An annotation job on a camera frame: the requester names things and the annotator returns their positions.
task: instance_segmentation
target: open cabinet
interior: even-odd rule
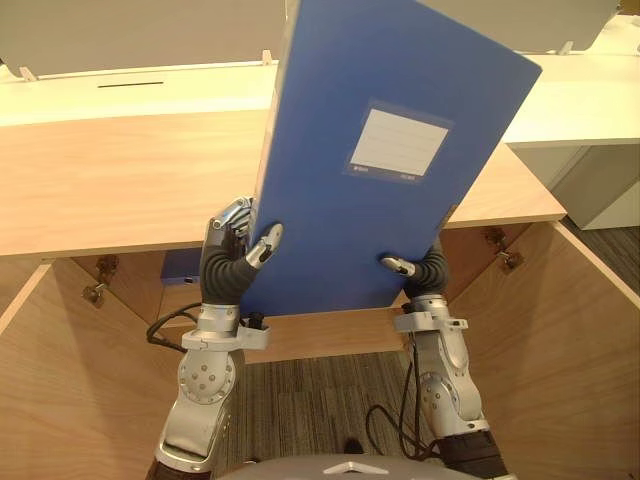
[[[639,478],[640,299],[560,224],[505,231],[524,257],[510,273],[480,231],[449,230],[443,244],[458,278],[450,309],[469,320],[471,373],[507,466],[521,480]],[[197,286],[163,290],[161,254],[121,264],[97,309],[77,262],[44,262],[0,318],[0,478],[144,477],[180,358],[144,331],[199,298]],[[397,311],[267,319],[273,342],[247,360],[401,350]]]

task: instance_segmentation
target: white label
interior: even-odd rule
[[[422,176],[448,131],[372,108],[349,163]]]

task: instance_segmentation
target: blue binder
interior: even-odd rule
[[[410,0],[302,0],[288,28],[252,226],[285,232],[243,311],[388,306],[378,256],[422,257],[540,68]]]

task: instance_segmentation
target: cabinet door hinge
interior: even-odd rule
[[[104,303],[104,290],[109,286],[118,269],[118,257],[116,255],[103,255],[96,262],[98,270],[98,283],[87,285],[82,291],[82,298],[91,302],[96,308]]]
[[[519,252],[507,248],[507,235],[499,227],[489,227],[484,231],[484,238],[489,245],[495,247],[496,257],[501,260],[502,271],[511,273],[524,262]]]

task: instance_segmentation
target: black cable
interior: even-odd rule
[[[149,328],[147,328],[147,342],[152,343],[154,345],[160,345],[162,347],[172,348],[182,353],[186,353],[187,349],[182,346],[173,343],[169,340],[165,340],[164,338],[156,337],[156,332],[162,328],[162,326],[167,323],[169,320],[175,317],[186,317],[191,319],[194,322],[197,322],[197,318],[191,315],[187,310],[199,307],[202,305],[200,302],[190,303],[189,305],[185,305],[184,307],[179,308],[178,310],[174,310],[171,313],[167,313],[166,315],[160,317],[156,320],[155,323],[151,324]]]
[[[434,452],[433,449],[436,446],[436,440],[433,440],[429,445],[426,445],[420,439],[420,398],[421,398],[421,385],[420,385],[420,372],[419,372],[419,358],[418,358],[418,349],[414,345],[413,349],[413,361],[409,364],[407,368],[407,374],[405,376],[404,387],[402,391],[402,402],[400,404],[400,414],[398,415],[398,423],[395,422],[393,415],[382,405],[375,404],[369,408],[367,411],[367,416],[365,418],[365,430],[367,433],[367,438],[369,439],[369,443],[373,446],[376,453],[379,455],[384,455],[382,449],[378,446],[376,441],[373,439],[371,434],[371,418],[374,412],[377,410],[381,411],[387,421],[391,424],[391,426],[398,432],[398,440],[400,442],[400,448],[405,457],[411,460],[424,461],[427,458],[439,458],[439,454]],[[409,381],[411,379],[411,373],[414,373],[415,385],[416,385],[416,403],[415,403],[415,412],[414,412],[414,436],[412,437],[408,433],[404,431],[404,412],[406,410],[407,397],[409,392]],[[407,451],[407,445],[405,442],[408,442],[414,448],[414,453],[411,455]]]

